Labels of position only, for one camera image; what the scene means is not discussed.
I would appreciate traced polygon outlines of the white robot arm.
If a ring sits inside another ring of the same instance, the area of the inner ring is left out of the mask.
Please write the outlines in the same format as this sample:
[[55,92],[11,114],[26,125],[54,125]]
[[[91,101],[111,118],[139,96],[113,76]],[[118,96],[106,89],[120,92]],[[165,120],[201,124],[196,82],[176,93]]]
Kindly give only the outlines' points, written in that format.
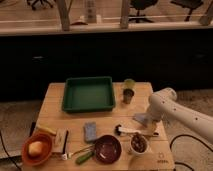
[[153,92],[148,98],[146,117],[159,122],[164,115],[171,116],[213,144],[213,117],[184,107],[176,100],[177,93],[172,88]]

